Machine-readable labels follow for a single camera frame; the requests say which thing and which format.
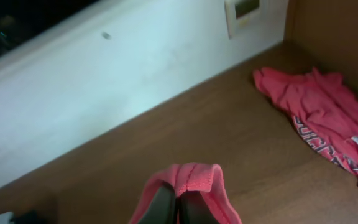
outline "wall-mounted device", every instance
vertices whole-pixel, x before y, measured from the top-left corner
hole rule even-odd
[[[269,0],[225,0],[229,37],[233,37],[248,23],[257,20],[267,10]]]

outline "printed lettering on shirt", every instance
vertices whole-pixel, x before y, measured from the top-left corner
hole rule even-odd
[[[332,145],[318,136],[295,115],[293,116],[293,122],[298,134],[302,137],[304,142],[310,146],[310,148],[339,167],[342,167],[349,172],[358,172],[358,164],[356,162],[354,162],[351,158],[338,153]]]

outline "pink garment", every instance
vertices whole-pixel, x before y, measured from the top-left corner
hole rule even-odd
[[[199,191],[219,223],[241,224],[240,217],[227,198],[221,167],[217,164],[197,163],[174,164],[167,170],[154,174],[144,187],[130,224],[136,224],[143,217],[163,182],[174,188],[177,197],[186,191]]]
[[[358,101],[342,75],[287,75],[271,68],[254,72],[256,87],[292,117],[298,134],[331,162],[358,176]]]

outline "white panel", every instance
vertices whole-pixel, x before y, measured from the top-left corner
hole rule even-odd
[[[0,187],[283,39],[285,7],[229,40],[222,0],[100,4],[0,59]]]

